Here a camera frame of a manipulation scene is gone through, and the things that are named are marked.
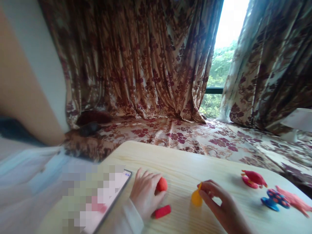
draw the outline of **white wall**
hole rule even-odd
[[[66,86],[61,63],[37,0],[1,0],[37,80],[62,130],[66,122]]]

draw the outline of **child's hand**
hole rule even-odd
[[[162,203],[166,191],[155,195],[156,186],[161,178],[161,174],[154,174],[146,171],[143,176],[141,176],[141,171],[142,168],[137,171],[130,199],[143,221],[147,221]]]
[[[207,180],[201,186],[201,190],[199,191],[200,196],[228,234],[255,233],[251,230],[246,219],[237,208],[232,196],[226,190],[213,180]],[[221,206],[212,200],[213,197],[219,197],[221,199]]]

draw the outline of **window frame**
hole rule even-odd
[[[211,88],[206,88],[205,94],[222,94],[223,93],[223,88],[221,87],[211,87]]]

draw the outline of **wooden table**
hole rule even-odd
[[[105,233],[105,223],[111,221],[129,198],[135,173],[140,167],[162,173],[166,178],[168,192],[162,205],[170,204],[172,208],[171,214],[146,224],[144,233],[226,233],[206,204],[198,208],[190,202],[196,185],[208,179],[215,180],[233,195],[259,233],[312,233],[312,219],[295,208],[280,207],[280,212],[275,212],[263,206],[260,198],[267,197],[267,190],[247,187],[240,176],[241,170],[256,171],[264,177],[268,188],[278,185],[312,206],[312,200],[296,186],[267,169],[134,141],[123,143],[100,166],[108,165],[126,165],[125,169],[132,171],[134,176],[98,233]]]

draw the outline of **green foliage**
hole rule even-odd
[[[224,87],[236,45],[237,41],[233,41],[228,47],[215,49],[207,87]],[[219,115],[221,97],[222,94],[205,94],[199,111],[215,119]]]

